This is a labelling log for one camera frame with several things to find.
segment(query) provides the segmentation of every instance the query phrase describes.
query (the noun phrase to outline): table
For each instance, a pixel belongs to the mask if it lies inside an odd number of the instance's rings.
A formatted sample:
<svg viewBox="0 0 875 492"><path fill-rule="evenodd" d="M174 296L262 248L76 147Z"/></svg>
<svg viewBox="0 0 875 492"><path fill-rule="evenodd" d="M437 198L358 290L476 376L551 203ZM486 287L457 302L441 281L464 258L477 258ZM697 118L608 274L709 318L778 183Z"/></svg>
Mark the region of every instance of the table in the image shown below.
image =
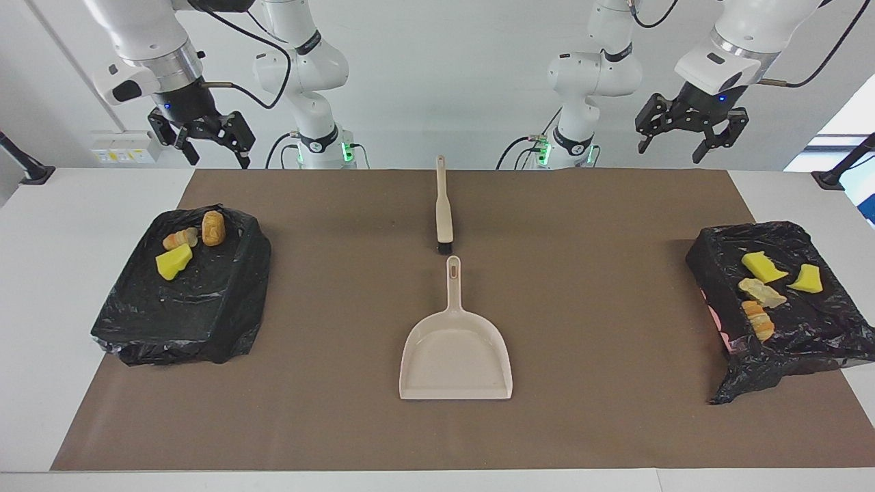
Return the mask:
<svg viewBox="0 0 875 492"><path fill-rule="evenodd" d="M46 186L19 189L0 209L0 470L18 472L0 475L0 488L862 490L875 481L875 469L44 473L102 358L82 327L91 326L133 245L155 215L176 207L191 175L61 169ZM875 231L843 193L821 191L807 174L731 177L757 221L802 225L863 315L875 320ZM875 421L875 365L844 374Z"/></svg>

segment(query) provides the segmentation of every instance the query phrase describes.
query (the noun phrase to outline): food scrap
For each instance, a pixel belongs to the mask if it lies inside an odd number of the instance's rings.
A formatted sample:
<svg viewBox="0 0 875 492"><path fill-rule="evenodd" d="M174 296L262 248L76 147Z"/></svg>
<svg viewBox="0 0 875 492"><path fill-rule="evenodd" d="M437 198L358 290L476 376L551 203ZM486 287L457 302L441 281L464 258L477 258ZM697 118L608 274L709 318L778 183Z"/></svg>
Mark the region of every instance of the food scrap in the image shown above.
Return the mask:
<svg viewBox="0 0 875 492"><path fill-rule="evenodd" d="M738 282L738 288L764 307L774 309L787 302L787 298L780 295L772 287L763 284L757 278L745 278Z"/></svg>
<svg viewBox="0 0 875 492"><path fill-rule="evenodd" d="M760 303L753 300L746 300L741 303L744 308L747 318L753 325L753 331L757 334L759 341L766 341L774 335L774 323L760 306Z"/></svg>
<svg viewBox="0 0 875 492"><path fill-rule="evenodd" d="M158 267L158 273L169 282L186 268L191 259L192 248L185 242L174 250L155 257L155 263Z"/></svg>
<svg viewBox="0 0 875 492"><path fill-rule="evenodd" d="M161 244L164 246L164 249L168 251L175 250L183 244L188 244L190 247L194 248L198 245L198 228L187 228L186 230L180 230L179 232L168 235Z"/></svg>
<svg viewBox="0 0 875 492"><path fill-rule="evenodd" d="M201 226L205 245L218 246L225 241L225 216L221 212L210 210L205 213Z"/></svg>
<svg viewBox="0 0 875 492"><path fill-rule="evenodd" d="M820 279L820 269L813 264L804 264L799 272L799 278L787 287L797 291L819 294L823 292L823 283Z"/></svg>
<svg viewBox="0 0 875 492"><path fill-rule="evenodd" d="M769 284L789 275L785 271L778 270L772 260L766 256L765 251L748 253L741 258L741 263L763 284Z"/></svg>

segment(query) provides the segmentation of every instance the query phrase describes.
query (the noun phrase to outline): black plastic bag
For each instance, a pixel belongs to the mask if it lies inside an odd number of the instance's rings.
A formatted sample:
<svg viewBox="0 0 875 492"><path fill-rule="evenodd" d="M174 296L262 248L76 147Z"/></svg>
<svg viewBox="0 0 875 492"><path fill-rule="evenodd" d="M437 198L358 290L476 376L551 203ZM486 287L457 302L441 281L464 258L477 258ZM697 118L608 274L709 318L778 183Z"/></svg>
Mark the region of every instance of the black plastic bag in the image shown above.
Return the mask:
<svg viewBox="0 0 875 492"><path fill-rule="evenodd" d="M225 217L227 237L209 247L199 238L193 258L172 281L155 257L169 234L195 227L204 213ZM270 241L255 217L220 205L159 215L131 254L91 334L128 365L195 360L226 362L247 354L262 323Z"/></svg>
<svg viewBox="0 0 875 492"><path fill-rule="evenodd" d="M766 309L775 332L764 342L741 307L748 298L738 287L742 279L753 277L741 257L757 251L765 251L779 270L790 273L769 284L787 302ZM823 292L787 288L803 264L820 268ZM703 229L689 250L687 265L714 315L729 359L712 404L772 388L784 376L875 361L875 332L800 226L768 222Z"/></svg>

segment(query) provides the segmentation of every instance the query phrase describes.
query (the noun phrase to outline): dustpan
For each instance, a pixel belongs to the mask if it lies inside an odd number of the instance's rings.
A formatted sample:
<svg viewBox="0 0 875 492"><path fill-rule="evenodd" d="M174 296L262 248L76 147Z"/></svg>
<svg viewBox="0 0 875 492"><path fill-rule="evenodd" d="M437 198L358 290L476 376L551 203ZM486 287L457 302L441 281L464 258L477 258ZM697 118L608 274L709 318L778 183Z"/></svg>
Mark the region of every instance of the dustpan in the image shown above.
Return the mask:
<svg viewBox="0 0 875 492"><path fill-rule="evenodd" d="M506 400L514 388L498 328L462 309L462 262L446 260L447 308L416 324L404 344L403 400Z"/></svg>

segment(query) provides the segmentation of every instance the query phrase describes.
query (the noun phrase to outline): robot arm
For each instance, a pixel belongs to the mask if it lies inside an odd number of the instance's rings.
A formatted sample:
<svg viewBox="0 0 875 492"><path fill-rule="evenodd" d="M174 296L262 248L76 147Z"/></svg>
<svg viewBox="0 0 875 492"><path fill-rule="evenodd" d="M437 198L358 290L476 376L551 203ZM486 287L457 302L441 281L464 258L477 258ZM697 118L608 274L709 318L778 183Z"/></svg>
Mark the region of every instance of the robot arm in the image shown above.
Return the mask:
<svg viewBox="0 0 875 492"><path fill-rule="evenodd" d="M599 122L593 95L630 95L641 85L641 63L632 53L634 23L627 0L596 0L587 29L600 53L564 53L550 64L553 89L562 96L559 123L549 135L545 165L574 167L585 161Z"/></svg>
<svg viewBox="0 0 875 492"><path fill-rule="evenodd" d="M334 121L331 105L316 91L347 83L347 59L322 38L307 0L261 0L269 20L268 29L291 46L291 73L283 96L291 103L301 145L298 152L305 168L354 167L349 149L352 135ZM280 90L285 57L268 52L255 57L255 76L272 94Z"/></svg>
<svg viewBox="0 0 875 492"><path fill-rule="evenodd" d="M654 94L635 120L644 153L653 137L672 130L704 133L693 153L698 164L708 151L732 147L747 123L747 111L733 108L748 86L760 82L790 44L796 29L823 0L724 0L724 12L710 36L678 61L685 82L675 100ZM714 127L728 122L719 134Z"/></svg>
<svg viewBox="0 0 875 492"><path fill-rule="evenodd" d="M121 104L151 95L156 108L148 119L158 140L181 150L189 163L200 157L191 138L212 140L232 151L244 169L256 138L243 115L222 115L202 87L202 52L196 52L175 10L246 11L254 0L84 0L112 40L119 57L94 77L101 96Z"/></svg>

